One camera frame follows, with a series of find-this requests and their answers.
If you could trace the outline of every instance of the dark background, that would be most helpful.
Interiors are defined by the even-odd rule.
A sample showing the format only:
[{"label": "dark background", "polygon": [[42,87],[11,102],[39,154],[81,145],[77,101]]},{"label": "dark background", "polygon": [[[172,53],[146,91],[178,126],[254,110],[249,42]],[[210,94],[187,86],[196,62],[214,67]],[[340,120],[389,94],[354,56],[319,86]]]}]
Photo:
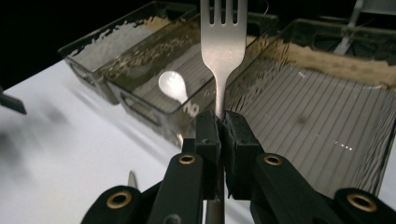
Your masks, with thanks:
[{"label": "dark background", "polygon": [[[163,0],[196,4],[199,0]],[[57,50],[74,40],[142,7],[149,0],[47,4],[19,3],[0,9],[0,85],[6,90],[59,62]],[[348,20],[355,0],[268,0],[269,14],[281,19],[281,28],[297,18],[322,16]],[[265,0],[249,0],[249,11],[264,12]],[[394,17],[362,14],[366,26],[396,29]]]}]

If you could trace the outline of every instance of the metal fork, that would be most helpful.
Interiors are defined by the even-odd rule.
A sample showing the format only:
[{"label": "metal fork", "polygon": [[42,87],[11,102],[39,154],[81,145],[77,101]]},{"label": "metal fork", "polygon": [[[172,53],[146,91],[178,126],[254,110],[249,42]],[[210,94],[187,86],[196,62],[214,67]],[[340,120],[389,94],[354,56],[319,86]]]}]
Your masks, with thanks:
[{"label": "metal fork", "polygon": [[233,0],[226,0],[225,22],[221,22],[221,0],[215,0],[214,20],[210,23],[209,0],[201,0],[201,51],[205,65],[216,80],[216,116],[224,119],[225,89],[228,76],[245,57],[248,0],[239,0],[237,22],[233,23]]}]

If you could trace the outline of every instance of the white tablecloth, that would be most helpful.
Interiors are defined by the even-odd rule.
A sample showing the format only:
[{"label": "white tablecloth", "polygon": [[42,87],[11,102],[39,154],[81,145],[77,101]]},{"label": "white tablecloth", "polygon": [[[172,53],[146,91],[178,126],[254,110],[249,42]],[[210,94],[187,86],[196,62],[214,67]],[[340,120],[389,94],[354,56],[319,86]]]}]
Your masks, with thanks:
[{"label": "white tablecloth", "polygon": [[[8,89],[27,115],[0,107],[0,223],[80,223],[105,190],[163,179],[180,150],[82,85],[64,61]],[[393,150],[379,198],[396,208]],[[253,223],[226,200],[226,223]]]}]

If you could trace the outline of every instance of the plastic tray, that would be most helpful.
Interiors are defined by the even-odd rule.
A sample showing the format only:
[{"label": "plastic tray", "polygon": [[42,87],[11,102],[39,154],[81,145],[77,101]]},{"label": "plastic tray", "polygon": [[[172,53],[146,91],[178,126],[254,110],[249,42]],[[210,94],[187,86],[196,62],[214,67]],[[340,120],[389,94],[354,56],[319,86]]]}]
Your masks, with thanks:
[{"label": "plastic tray", "polygon": [[[345,54],[335,54],[344,40]],[[379,191],[396,120],[396,32],[297,20],[236,79],[226,108],[318,192]]]},{"label": "plastic tray", "polygon": [[111,104],[118,104],[100,70],[142,42],[155,42],[195,16],[195,5],[150,2],[58,50],[78,79]]},{"label": "plastic tray", "polygon": [[[276,16],[248,14],[246,57],[230,79],[237,77],[268,44],[269,35],[276,33],[277,21]],[[200,39],[197,15],[155,45],[145,46],[138,54],[122,55],[108,65],[104,74],[127,113],[177,146],[193,134],[187,132],[195,116],[207,109],[215,97],[214,78],[202,60]],[[169,98],[158,87],[160,74],[169,70],[184,77],[189,96],[184,104]]]}]

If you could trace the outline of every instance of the spoon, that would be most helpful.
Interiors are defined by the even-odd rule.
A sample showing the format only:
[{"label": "spoon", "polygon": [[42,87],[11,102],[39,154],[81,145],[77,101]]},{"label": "spoon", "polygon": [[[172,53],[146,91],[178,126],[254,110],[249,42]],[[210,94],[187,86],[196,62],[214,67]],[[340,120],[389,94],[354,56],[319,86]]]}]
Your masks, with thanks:
[{"label": "spoon", "polygon": [[183,76],[178,72],[166,71],[162,73],[158,80],[158,86],[165,95],[181,104],[184,104],[189,98]]}]

